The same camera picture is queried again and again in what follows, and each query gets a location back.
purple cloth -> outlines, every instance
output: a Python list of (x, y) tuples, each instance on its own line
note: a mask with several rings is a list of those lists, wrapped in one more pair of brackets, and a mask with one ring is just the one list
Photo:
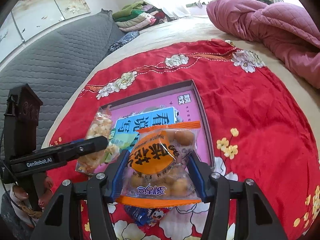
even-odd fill
[(146, 11), (150, 10), (151, 8), (153, 8), (153, 5), (144, 5), (144, 6), (142, 6), (141, 10), (146, 12)]
[(320, 88), (320, 33), (304, 8), (283, 2), (215, 0), (207, 12), (218, 29), (262, 42), (288, 70)]

gray quilted fabric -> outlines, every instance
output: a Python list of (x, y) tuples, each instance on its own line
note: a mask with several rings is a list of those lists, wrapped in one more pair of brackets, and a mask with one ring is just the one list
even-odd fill
[(0, 72), (0, 132), (9, 89), (28, 83), (44, 103), (36, 138), (41, 148), (63, 106), (108, 55), (109, 47), (124, 36), (111, 14), (102, 10), (46, 34)]

stack of folded clothes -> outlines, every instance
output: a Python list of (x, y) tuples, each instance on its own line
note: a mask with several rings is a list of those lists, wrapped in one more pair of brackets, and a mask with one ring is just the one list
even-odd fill
[(127, 5), (112, 15), (121, 31), (138, 31), (171, 20), (161, 9), (143, 4), (145, 3), (136, 2)]

blue gripper pad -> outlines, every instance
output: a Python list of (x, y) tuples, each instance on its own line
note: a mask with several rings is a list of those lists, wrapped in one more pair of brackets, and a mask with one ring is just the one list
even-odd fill
[(104, 172), (107, 176), (104, 198), (108, 203), (113, 203), (120, 197), (123, 187), (123, 172), (129, 160), (130, 152), (123, 150), (115, 163), (111, 163)]
[(207, 163), (201, 162), (195, 151), (189, 155), (187, 163), (189, 176), (195, 185), (197, 194), (202, 202), (213, 201), (215, 189), (210, 181), (211, 169)]

